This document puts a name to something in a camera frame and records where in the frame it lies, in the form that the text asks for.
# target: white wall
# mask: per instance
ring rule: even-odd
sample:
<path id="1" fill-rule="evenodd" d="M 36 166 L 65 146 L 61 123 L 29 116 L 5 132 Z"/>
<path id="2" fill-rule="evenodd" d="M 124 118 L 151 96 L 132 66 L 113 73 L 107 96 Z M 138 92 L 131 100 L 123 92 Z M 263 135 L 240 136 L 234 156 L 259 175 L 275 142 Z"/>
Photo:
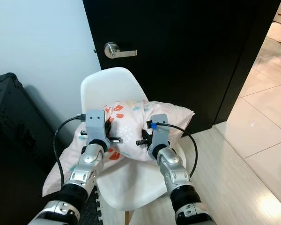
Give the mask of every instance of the white wall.
<path id="1" fill-rule="evenodd" d="M 0 0 L 0 75 L 15 73 L 54 129 L 81 112 L 80 84 L 101 70 L 93 49 L 82 0 Z"/>

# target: chair seat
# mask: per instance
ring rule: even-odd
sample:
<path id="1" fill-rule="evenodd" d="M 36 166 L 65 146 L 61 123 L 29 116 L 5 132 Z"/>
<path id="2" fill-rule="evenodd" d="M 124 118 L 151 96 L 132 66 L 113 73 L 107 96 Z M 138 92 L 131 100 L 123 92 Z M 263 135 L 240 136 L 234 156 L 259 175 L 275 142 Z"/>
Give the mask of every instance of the chair seat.
<path id="1" fill-rule="evenodd" d="M 186 168 L 185 154 L 180 145 L 176 153 Z M 103 171 L 97 178 L 103 199 L 113 208 L 132 211 L 140 208 L 167 192 L 159 166 L 124 158 Z"/>

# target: chair backrest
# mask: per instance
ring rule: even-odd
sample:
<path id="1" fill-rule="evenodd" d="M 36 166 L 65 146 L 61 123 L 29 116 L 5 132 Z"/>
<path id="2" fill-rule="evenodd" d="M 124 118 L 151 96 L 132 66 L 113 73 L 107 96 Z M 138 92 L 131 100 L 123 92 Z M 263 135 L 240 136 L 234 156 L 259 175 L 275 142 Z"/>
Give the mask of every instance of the chair backrest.
<path id="1" fill-rule="evenodd" d="M 99 109 L 116 101 L 141 101 L 147 96 L 133 74 L 125 68 L 104 69 L 86 77 L 81 83 L 82 113 Z"/>

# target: door handle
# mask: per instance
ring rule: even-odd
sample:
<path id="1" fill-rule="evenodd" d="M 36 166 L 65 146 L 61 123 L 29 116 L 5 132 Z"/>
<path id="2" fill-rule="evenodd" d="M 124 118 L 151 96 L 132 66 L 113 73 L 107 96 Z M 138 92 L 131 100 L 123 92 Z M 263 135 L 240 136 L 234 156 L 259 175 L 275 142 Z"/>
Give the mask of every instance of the door handle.
<path id="1" fill-rule="evenodd" d="M 108 42 L 104 46 L 105 55 L 110 58 L 131 57 L 137 55 L 137 50 L 121 52 L 118 45 L 114 42 Z"/>

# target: black suitcase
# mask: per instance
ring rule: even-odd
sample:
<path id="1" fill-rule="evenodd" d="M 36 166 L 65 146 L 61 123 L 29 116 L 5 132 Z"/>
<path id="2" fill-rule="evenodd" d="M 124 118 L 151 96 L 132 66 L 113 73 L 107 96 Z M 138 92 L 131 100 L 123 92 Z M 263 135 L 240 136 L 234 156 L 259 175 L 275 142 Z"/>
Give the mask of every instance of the black suitcase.
<path id="1" fill-rule="evenodd" d="M 0 76 L 0 224 L 27 224 L 48 202 L 54 131 L 15 74 Z M 64 145 L 57 141 L 59 154 Z"/>

